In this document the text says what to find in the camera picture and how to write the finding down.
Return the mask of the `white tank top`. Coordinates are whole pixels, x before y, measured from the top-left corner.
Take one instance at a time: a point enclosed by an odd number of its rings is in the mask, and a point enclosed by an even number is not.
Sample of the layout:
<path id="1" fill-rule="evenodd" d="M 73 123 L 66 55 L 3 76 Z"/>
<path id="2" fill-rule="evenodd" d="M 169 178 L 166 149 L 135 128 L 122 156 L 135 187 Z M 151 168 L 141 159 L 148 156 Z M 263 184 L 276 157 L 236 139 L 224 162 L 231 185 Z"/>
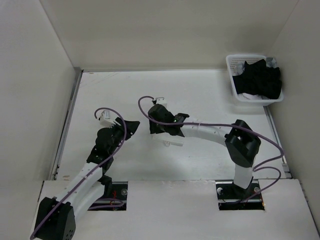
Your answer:
<path id="1" fill-rule="evenodd" d="M 151 134 L 151 138 L 156 141 L 160 141 L 166 147 L 177 146 L 182 147 L 184 145 L 184 141 L 181 140 L 178 136 L 171 136 L 168 133 L 159 133 L 159 134 Z"/>

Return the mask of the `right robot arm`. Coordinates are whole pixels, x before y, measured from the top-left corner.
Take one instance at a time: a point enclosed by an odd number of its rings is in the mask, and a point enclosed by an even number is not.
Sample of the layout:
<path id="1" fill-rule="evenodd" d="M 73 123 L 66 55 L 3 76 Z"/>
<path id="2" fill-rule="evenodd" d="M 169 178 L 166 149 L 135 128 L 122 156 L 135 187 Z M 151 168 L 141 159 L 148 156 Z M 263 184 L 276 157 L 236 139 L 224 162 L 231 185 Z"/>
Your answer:
<path id="1" fill-rule="evenodd" d="M 203 126 L 199 122 L 187 125 L 186 122 L 190 117 L 188 114 L 173 115 L 161 104 L 152 106 L 147 115 L 150 118 L 151 134 L 166 133 L 182 138 L 199 138 L 226 147 L 235 164 L 235 174 L 231 187 L 224 194 L 233 194 L 233 198 L 237 200 L 249 197 L 253 181 L 253 164 L 261 145 L 261 140 L 257 136 L 236 127 L 227 133 L 219 127 Z"/>

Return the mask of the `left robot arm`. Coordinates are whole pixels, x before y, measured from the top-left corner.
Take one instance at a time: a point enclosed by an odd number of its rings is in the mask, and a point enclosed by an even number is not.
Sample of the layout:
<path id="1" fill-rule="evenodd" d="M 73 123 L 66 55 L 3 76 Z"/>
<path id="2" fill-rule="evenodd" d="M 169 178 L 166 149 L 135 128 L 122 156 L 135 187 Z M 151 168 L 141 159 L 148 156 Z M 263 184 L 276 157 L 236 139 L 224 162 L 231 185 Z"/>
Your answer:
<path id="1" fill-rule="evenodd" d="M 139 125 L 139 121 L 117 117 L 97 132 L 95 145 L 76 177 L 62 192 L 52 198 L 45 197 L 39 203 L 30 239 L 73 238 L 79 218 L 98 198 L 105 200 L 112 195 L 112 180 L 105 174 L 115 153 L 135 134 Z"/>

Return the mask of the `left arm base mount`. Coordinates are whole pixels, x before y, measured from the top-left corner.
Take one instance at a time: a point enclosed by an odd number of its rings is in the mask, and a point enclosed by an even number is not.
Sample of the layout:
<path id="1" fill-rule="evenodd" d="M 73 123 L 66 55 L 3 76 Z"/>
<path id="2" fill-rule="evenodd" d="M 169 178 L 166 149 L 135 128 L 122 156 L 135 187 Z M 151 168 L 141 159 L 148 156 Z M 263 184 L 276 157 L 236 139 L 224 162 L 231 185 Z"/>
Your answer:
<path id="1" fill-rule="evenodd" d="M 89 211 L 126 211 L 128 182 L 112 182 L 109 187 L 90 207 Z"/>

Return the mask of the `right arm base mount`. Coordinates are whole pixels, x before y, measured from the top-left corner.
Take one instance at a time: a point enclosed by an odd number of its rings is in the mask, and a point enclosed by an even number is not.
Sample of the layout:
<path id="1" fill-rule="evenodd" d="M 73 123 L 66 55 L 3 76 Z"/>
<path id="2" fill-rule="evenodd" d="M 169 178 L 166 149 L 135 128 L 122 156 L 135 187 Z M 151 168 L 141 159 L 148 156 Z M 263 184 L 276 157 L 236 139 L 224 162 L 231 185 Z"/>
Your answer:
<path id="1" fill-rule="evenodd" d="M 256 195 L 261 190 L 257 180 L 247 189 L 236 186 L 232 181 L 217 181 L 215 187 L 220 211 L 265 210 L 262 194 Z"/>

